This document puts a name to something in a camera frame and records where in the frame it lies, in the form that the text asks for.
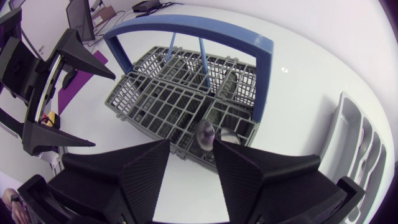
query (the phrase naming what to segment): white table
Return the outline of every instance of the white table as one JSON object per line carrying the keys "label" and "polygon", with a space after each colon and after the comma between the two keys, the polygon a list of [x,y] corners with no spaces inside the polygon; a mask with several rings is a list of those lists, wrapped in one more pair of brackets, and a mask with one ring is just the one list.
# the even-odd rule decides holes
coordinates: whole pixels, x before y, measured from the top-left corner
{"label": "white table", "polygon": [[[319,154],[340,93],[345,91],[355,99],[375,125],[387,149],[382,185],[366,220],[370,221],[394,175],[394,146],[382,106],[352,69],[311,41],[253,17],[220,9],[179,5],[156,14],[209,17],[245,27],[274,41],[267,104],[251,147],[291,156]],[[167,32],[140,31],[120,35],[119,39],[131,61],[135,61],[154,45],[169,46],[171,36]],[[182,34],[177,34],[175,45],[199,50],[196,37]],[[210,41],[205,41],[205,47],[208,54],[230,55],[255,64],[253,57],[229,47]],[[118,81],[123,72],[105,42],[98,43],[96,49],[109,60],[106,66],[116,74]],[[96,154],[152,141],[129,123],[118,119],[104,105],[115,84],[94,76],[61,114],[61,130],[96,143],[92,148],[69,147],[69,152]],[[56,101],[54,99],[52,103],[55,111]],[[175,223],[228,221],[218,176],[198,164],[170,155],[154,220]]]}

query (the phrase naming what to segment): computer monitor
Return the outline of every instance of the computer monitor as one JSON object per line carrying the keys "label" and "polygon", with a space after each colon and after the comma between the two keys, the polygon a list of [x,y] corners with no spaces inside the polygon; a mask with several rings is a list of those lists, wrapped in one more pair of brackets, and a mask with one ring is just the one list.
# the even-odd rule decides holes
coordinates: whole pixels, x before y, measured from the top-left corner
{"label": "computer monitor", "polygon": [[67,7],[67,16],[69,27],[78,31],[81,41],[95,39],[88,0],[70,1]]}

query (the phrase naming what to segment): white surface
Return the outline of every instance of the white surface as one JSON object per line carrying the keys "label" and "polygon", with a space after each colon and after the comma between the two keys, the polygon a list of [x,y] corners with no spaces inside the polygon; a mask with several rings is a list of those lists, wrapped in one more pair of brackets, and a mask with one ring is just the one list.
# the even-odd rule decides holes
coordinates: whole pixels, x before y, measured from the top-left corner
{"label": "white surface", "polygon": [[[195,6],[172,6],[157,14],[206,16],[245,27],[274,41],[267,105],[252,147],[293,156],[319,154],[340,93],[345,91],[355,99],[375,124],[387,148],[382,187],[369,218],[373,216],[394,174],[393,143],[380,103],[352,69],[311,41],[253,17]],[[123,34],[119,39],[131,61],[135,61],[154,45],[168,46],[171,35],[145,31]],[[175,45],[190,50],[199,49],[197,39],[186,35],[177,35]],[[242,62],[254,63],[254,58],[228,47],[209,41],[205,41],[205,46],[209,54],[232,55]],[[105,42],[99,42],[96,49],[106,56],[109,60],[106,66],[119,78],[122,71]],[[61,114],[62,130],[97,144],[90,149],[69,147],[69,152],[100,153],[151,141],[129,123],[117,119],[105,107],[104,101],[115,84],[94,76]],[[170,156],[154,220],[177,223],[228,221],[220,183],[215,177],[192,162]]]}
{"label": "white surface", "polygon": [[26,0],[22,4],[22,30],[44,60],[69,28],[68,4],[68,0]]}
{"label": "white surface", "polygon": [[0,171],[0,197],[7,188],[17,190],[21,185],[19,181]]}
{"label": "white surface", "polygon": [[311,40],[359,75],[381,102],[398,161],[398,45],[377,0],[177,0],[264,19]]}

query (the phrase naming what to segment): person's hand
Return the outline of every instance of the person's hand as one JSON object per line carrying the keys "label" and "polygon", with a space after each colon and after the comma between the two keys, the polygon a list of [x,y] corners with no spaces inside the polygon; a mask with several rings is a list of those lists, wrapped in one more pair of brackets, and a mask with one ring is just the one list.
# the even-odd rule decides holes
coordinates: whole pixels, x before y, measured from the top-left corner
{"label": "person's hand", "polygon": [[12,219],[18,224],[29,224],[29,216],[20,202],[12,202]]}

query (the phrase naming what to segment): metal object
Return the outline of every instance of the metal object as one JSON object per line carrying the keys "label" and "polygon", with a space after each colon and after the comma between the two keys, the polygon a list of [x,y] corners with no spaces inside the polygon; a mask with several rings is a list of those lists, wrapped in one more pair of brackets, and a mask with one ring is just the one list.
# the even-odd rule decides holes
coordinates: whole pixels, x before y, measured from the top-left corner
{"label": "metal object", "polygon": [[238,135],[236,133],[228,128],[222,128],[221,129],[221,140],[222,141],[227,141],[230,143],[234,144],[241,144],[241,141],[239,141]]}
{"label": "metal object", "polygon": [[199,149],[205,152],[212,151],[214,138],[215,132],[213,125],[205,119],[199,121],[194,135],[195,143]]}
{"label": "metal object", "polygon": [[45,83],[42,95],[40,96],[39,104],[37,105],[37,110],[36,110],[36,115],[35,115],[35,121],[38,123],[41,123],[41,116],[43,115],[43,110],[44,110],[44,101],[47,101],[47,98],[50,95],[51,88],[50,85],[58,78],[59,72],[61,71],[60,68],[62,67],[63,61],[62,61],[62,56],[57,55],[55,56],[54,63],[51,68],[50,75]]}

